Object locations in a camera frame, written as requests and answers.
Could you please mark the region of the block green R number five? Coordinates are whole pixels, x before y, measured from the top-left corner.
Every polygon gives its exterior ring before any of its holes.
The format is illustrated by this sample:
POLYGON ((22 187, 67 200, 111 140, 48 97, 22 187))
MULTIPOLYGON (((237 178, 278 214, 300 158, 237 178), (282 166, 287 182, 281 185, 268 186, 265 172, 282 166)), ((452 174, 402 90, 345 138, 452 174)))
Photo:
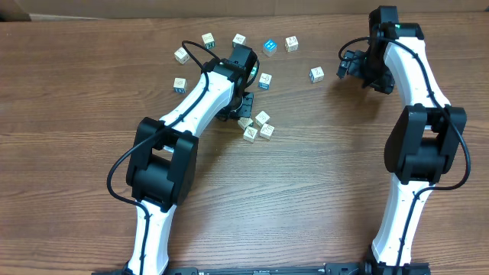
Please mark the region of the block green R number five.
POLYGON ((266 138, 266 139, 270 140, 273 132, 274 132, 274 126, 265 123, 261 127, 260 136, 262 138, 266 138))

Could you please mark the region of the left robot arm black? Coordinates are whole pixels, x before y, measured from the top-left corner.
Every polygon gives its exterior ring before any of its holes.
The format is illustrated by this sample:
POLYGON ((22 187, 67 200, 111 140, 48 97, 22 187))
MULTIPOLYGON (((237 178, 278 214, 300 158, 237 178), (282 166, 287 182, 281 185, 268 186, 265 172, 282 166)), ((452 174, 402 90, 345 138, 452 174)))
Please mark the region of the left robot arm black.
POLYGON ((201 65, 198 84, 173 111, 139 123, 126 173, 138 222, 134 251, 123 274, 166 271, 170 228, 193 184, 199 136, 214 118, 251 116, 254 96, 246 88, 258 66, 257 54, 238 45, 229 58, 213 57, 201 65))

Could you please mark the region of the block yellow C side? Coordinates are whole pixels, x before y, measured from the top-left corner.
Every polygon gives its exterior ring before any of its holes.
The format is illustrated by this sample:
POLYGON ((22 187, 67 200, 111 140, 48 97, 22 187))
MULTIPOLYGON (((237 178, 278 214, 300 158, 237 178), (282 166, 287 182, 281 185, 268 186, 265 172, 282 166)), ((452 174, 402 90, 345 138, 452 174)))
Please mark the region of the block yellow C side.
POLYGON ((262 128, 264 124, 268 123, 269 120, 270 116, 265 111, 261 111, 255 116, 255 122, 260 128, 262 128))

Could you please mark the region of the block green F side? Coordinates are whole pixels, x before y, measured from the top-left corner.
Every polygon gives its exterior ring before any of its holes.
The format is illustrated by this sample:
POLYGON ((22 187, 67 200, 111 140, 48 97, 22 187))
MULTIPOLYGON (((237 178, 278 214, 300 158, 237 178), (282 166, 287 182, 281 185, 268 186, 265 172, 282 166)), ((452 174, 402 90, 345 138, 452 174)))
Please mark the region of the block green F side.
POLYGON ((244 131, 247 127, 252 127, 253 124, 254 122, 251 118, 241 117, 238 119, 238 126, 244 131))

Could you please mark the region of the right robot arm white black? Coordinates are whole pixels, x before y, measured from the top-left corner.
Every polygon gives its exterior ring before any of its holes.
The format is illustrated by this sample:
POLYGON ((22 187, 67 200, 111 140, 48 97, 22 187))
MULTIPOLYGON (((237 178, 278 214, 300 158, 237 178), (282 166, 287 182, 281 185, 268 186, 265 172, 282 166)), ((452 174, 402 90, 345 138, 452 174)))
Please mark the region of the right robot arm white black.
POLYGON ((363 87, 390 94, 397 90, 403 111, 384 147, 384 165, 391 175, 381 227, 359 274, 428 274, 428 264, 411 261, 411 246, 426 200, 440 191, 439 181, 452 167, 457 150, 465 158, 463 186, 471 172, 468 146, 462 136, 467 122, 463 108, 444 96, 426 57, 423 31, 402 23, 397 8, 380 6, 369 14, 368 49, 338 52, 339 78, 354 76, 363 87))

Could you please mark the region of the block blue T side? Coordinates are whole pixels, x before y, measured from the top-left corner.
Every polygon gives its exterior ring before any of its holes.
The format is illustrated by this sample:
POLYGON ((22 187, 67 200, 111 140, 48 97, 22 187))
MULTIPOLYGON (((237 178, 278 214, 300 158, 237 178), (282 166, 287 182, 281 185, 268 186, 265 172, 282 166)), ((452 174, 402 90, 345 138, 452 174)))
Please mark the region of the block blue T side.
POLYGON ((309 78, 311 80, 311 83, 317 83, 321 82, 324 79, 324 72, 322 70, 322 67, 314 67, 309 71, 309 78))

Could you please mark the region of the umbrella block blue side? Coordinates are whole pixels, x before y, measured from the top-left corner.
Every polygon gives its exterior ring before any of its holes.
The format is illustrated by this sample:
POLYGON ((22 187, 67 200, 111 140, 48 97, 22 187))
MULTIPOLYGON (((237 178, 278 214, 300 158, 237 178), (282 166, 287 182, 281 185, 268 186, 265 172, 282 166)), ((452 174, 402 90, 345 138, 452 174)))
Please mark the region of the umbrella block blue side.
POLYGON ((272 80, 272 75, 267 73, 262 73, 258 82, 258 87, 261 89, 269 89, 272 80))

